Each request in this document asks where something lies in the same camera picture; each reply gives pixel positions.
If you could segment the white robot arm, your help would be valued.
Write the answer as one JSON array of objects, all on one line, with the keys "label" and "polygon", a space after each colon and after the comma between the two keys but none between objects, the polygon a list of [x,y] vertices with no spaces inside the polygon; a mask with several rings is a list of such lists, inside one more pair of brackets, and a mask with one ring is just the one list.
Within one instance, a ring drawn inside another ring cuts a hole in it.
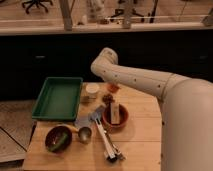
[{"label": "white robot arm", "polygon": [[162,114],[161,171],[213,171],[213,83],[170,72],[118,64],[104,48],[91,71],[158,99]]}]

